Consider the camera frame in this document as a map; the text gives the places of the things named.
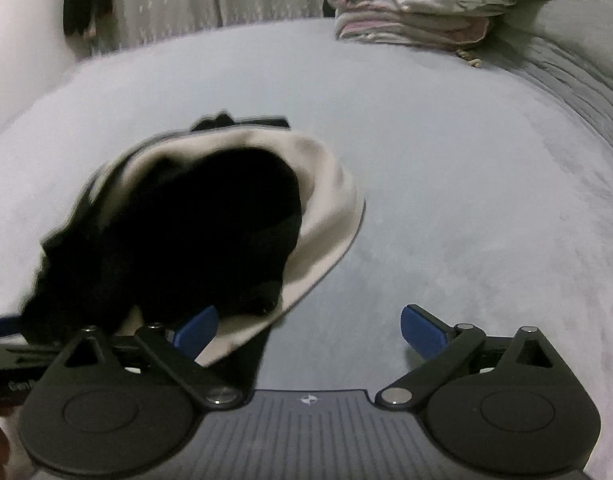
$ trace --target gray gripper housing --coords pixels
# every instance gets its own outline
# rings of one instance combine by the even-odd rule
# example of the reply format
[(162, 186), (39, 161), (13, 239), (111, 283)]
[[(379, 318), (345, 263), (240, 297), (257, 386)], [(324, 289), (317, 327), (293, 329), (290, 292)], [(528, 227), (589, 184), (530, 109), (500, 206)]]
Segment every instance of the gray gripper housing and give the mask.
[[(38, 471), (34, 480), (54, 480)], [(258, 390), (205, 416), (170, 459), (133, 480), (485, 480), (438, 450), (414, 415), (373, 405), (363, 390)], [(543, 480), (585, 480), (569, 472)]]

